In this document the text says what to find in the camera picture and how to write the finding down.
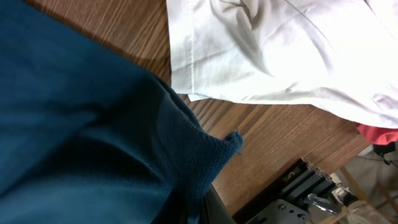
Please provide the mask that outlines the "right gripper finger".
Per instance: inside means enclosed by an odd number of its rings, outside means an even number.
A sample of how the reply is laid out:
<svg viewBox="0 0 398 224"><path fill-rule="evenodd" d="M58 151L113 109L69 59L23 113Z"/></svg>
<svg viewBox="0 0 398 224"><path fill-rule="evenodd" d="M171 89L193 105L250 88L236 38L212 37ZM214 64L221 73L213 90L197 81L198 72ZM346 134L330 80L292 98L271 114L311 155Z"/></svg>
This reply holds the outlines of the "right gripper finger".
<svg viewBox="0 0 398 224"><path fill-rule="evenodd" d="M200 224L236 224L213 186L202 200Z"/></svg>

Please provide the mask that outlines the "blue t-shirt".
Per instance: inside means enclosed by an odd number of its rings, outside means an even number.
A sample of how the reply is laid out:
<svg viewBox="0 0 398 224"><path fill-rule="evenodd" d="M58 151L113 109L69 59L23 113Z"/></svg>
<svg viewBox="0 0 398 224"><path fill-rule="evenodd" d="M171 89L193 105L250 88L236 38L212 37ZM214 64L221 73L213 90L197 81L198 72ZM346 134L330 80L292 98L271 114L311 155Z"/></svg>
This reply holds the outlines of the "blue t-shirt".
<svg viewBox="0 0 398 224"><path fill-rule="evenodd" d="M2 223L200 223L242 145L204 132L151 72L1 2Z"/></svg>

